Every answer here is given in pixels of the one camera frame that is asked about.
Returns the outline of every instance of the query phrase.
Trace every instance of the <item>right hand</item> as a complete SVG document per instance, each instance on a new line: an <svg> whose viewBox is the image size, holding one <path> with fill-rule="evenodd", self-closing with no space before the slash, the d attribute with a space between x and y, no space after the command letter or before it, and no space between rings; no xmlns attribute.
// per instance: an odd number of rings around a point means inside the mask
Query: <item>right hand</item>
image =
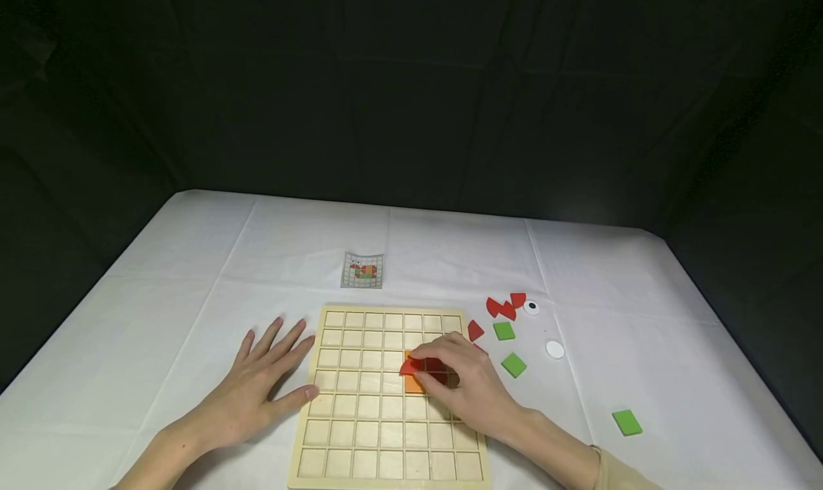
<svg viewBox="0 0 823 490"><path fill-rule="evenodd" d="M512 423L524 414L494 371L489 355L478 349L458 332L441 336L411 351L413 359L437 358L460 377L459 385L450 389L424 371L415 374L426 392L443 402L468 426L482 434L508 442L505 436Z"/></svg>

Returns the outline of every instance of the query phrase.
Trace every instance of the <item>googly eye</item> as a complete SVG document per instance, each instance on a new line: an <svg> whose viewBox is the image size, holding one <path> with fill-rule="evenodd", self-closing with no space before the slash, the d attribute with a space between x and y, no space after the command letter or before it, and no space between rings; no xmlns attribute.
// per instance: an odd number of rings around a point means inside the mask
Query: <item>googly eye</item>
<svg viewBox="0 0 823 490"><path fill-rule="evenodd" d="M527 316L537 316L540 313L540 306L537 306L535 301L525 301L523 303L523 312Z"/></svg>

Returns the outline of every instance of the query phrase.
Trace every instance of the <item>green tile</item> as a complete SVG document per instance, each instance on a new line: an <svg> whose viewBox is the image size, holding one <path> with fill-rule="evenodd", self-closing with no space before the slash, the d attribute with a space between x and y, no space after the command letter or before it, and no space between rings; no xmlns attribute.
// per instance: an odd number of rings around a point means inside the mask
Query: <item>green tile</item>
<svg viewBox="0 0 823 490"><path fill-rule="evenodd" d="M523 374L523 371L526 370L526 364L520 359L520 356L514 353L506 356L506 359L500 365L503 366L503 369L509 371L509 374L514 378Z"/></svg>
<svg viewBox="0 0 823 490"><path fill-rule="evenodd" d="M622 412L613 413L612 416L615 418L617 426L623 433L623 436L642 434L643 428L640 427L640 423L634 418L632 410L624 409Z"/></svg>
<svg viewBox="0 0 823 490"><path fill-rule="evenodd" d="M509 322L496 322L494 326L494 333L497 334L498 340L510 340L514 338L514 329Z"/></svg>

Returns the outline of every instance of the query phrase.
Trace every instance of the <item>orange square piece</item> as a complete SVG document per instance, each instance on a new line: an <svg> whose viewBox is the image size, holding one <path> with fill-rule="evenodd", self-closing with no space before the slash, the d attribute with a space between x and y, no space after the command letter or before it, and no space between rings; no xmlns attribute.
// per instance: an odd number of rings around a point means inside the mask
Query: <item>orange square piece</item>
<svg viewBox="0 0 823 490"><path fill-rule="evenodd" d="M424 394L426 391L420 386L414 376L403 376L406 379L407 394Z"/></svg>

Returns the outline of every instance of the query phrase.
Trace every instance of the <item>wooden grid board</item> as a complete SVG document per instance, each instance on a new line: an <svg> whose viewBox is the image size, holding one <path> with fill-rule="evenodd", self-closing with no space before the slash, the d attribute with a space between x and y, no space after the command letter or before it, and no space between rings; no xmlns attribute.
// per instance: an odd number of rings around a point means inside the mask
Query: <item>wooden grid board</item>
<svg viewBox="0 0 823 490"><path fill-rule="evenodd" d="M300 411L291 489L488 490L486 438L426 394L406 393L404 350L450 331L455 310L324 306Z"/></svg>

